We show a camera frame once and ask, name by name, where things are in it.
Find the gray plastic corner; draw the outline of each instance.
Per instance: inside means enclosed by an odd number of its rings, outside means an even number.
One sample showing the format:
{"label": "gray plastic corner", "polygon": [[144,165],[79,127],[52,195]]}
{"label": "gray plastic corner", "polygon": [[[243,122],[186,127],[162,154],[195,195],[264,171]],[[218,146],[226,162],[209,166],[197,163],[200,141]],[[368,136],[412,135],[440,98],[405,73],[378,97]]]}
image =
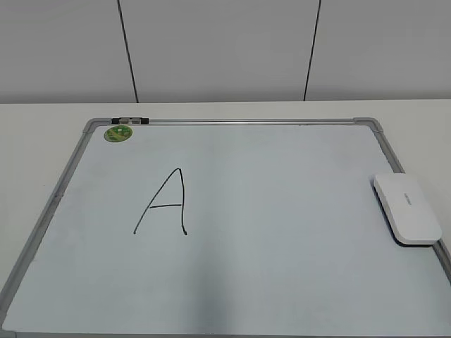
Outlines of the gray plastic corner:
{"label": "gray plastic corner", "polygon": [[367,125],[373,132],[383,132],[382,126],[375,118],[353,118],[356,125]]}
{"label": "gray plastic corner", "polygon": [[16,338],[17,335],[14,331],[4,331],[0,329],[0,338]]}
{"label": "gray plastic corner", "polygon": [[87,121],[86,126],[83,129],[83,132],[93,132],[96,130],[97,127],[101,125],[110,125],[110,124],[111,124],[110,118],[93,118]]}

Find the white wall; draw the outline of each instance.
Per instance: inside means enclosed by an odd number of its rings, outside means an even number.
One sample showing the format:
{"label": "white wall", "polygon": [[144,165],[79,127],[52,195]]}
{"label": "white wall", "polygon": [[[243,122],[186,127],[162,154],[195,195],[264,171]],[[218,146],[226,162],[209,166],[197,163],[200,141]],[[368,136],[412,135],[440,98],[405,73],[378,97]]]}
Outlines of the white wall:
{"label": "white wall", "polygon": [[[303,99],[319,0],[121,0],[141,102]],[[451,1],[323,0],[307,100],[451,98]],[[0,1],[0,104],[132,102],[117,0]]]}
{"label": "white wall", "polygon": [[0,1],[0,103],[134,100],[115,1]]}
{"label": "white wall", "polygon": [[451,1],[323,0],[307,100],[451,98]]}
{"label": "white wall", "polygon": [[318,0],[122,0],[141,102],[301,100]]}

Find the white eraser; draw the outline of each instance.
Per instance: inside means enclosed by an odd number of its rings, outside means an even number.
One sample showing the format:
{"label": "white eraser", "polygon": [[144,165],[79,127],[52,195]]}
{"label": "white eraser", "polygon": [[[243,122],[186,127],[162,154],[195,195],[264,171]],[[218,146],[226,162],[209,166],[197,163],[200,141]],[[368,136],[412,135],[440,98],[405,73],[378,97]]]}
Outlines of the white eraser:
{"label": "white eraser", "polygon": [[407,174],[380,174],[374,188],[397,241],[406,245],[432,245],[442,237],[437,218],[418,181]]}

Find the table surface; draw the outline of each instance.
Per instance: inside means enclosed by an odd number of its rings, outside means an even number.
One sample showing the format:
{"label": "table surface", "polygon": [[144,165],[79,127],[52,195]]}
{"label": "table surface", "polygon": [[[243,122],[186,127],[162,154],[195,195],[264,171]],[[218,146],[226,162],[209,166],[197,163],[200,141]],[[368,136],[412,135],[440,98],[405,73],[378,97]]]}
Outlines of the table surface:
{"label": "table surface", "polygon": [[0,105],[0,285],[91,118],[376,118],[416,175],[451,247],[451,100]]}

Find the whiteboard surface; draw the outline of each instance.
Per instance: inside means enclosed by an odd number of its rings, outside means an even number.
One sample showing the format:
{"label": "whiteboard surface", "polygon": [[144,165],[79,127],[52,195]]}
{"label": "whiteboard surface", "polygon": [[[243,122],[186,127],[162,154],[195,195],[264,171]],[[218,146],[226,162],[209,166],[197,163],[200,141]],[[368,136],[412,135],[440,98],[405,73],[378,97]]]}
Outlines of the whiteboard surface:
{"label": "whiteboard surface", "polygon": [[[364,126],[98,127],[8,310],[19,332],[451,334],[432,248],[392,240]],[[180,208],[139,217],[181,168]],[[156,204],[181,202],[172,177]]]}

